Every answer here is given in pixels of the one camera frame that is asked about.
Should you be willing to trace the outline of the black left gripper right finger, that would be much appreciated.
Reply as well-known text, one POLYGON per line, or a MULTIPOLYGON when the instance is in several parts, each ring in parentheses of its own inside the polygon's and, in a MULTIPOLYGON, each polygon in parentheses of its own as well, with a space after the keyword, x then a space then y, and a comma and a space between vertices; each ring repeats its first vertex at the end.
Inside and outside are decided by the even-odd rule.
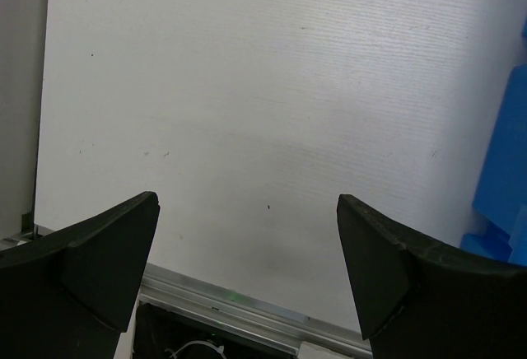
POLYGON ((525 357, 525 267, 457 249, 350 194, 337 223, 374 357, 525 357))

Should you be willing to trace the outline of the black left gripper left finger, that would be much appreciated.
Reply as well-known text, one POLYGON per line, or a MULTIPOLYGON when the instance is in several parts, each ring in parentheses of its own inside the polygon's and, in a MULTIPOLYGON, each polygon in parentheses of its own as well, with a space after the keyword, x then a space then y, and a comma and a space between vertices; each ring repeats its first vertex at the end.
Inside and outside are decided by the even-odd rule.
POLYGON ((1 253, 3 358, 111 358, 128 329, 160 213, 143 192, 1 253))

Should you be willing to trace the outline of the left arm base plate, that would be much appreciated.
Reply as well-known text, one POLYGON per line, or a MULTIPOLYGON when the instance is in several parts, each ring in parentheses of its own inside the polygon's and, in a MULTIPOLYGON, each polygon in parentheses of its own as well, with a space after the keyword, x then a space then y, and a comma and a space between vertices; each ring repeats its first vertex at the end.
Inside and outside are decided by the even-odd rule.
POLYGON ((151 304, 136 312, 134 358, 291 358, 292 355, 215 329, 151 304))

